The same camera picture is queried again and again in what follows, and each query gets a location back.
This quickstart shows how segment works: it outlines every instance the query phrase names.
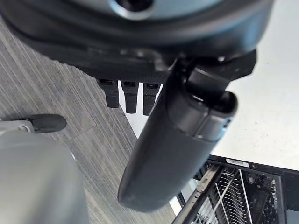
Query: striped carpet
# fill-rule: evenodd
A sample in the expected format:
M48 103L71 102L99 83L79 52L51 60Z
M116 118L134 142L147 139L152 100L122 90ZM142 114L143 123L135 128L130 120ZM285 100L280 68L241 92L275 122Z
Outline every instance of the striped carpet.
M24 46L0 21L0 117L58 113L68 126L49 137L75 155L85 182L92 224L169 224L167 205L152 214L121 207L121 175L136 137L122 111L106 107L95 80Z

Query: label sticker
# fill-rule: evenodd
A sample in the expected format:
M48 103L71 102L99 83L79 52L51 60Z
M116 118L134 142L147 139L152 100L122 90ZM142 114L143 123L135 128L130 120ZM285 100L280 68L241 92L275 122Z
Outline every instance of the label sticker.
M242 166L242 167L249 167L249 164L247 162L241 162L238 160L231 160L231 159L226 159L227 163Z

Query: black plastic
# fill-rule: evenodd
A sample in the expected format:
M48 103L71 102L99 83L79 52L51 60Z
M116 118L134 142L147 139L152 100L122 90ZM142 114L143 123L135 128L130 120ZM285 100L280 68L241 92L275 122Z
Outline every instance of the black plastic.
M122 90L125 93L126 112L136 113L139 83L126 81L126 82L121 82L121 86L122 86Z
M178 55L232 58L255 49L272 3L226 0L166 21L126 21L61 0L0 0L0 13L14 34L52 59L95 69L109 62L112 71L144 66L141 74L112 72L114 77L106 76L109 69L99 70L97 78L156 83L145 79L163 76L155 72L157 61Z
M105 92L107 106L119 107L118 80L97 79L99 87Z
M67 125L66 119L59 114L35 114L18 120L30 121L35 133L59 132Z
M144 212L168 203L204 164L236 108L228 92L208 108L185 91L181 78L171 76L133 150L119 202Z
M143 115L149 116L156 101L161 85L153 83L143 84Z

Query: metal rack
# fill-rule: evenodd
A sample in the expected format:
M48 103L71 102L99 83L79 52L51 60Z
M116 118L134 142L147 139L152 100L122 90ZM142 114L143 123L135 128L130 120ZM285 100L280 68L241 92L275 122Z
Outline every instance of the metal rack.
M241 170L221 172L192 223L252 224Z

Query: wire shelf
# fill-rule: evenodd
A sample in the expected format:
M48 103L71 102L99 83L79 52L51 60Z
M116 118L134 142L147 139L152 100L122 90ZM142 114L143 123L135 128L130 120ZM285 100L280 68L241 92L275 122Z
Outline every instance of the wire shelf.
M241 170L223 170L192 224L252 224Z

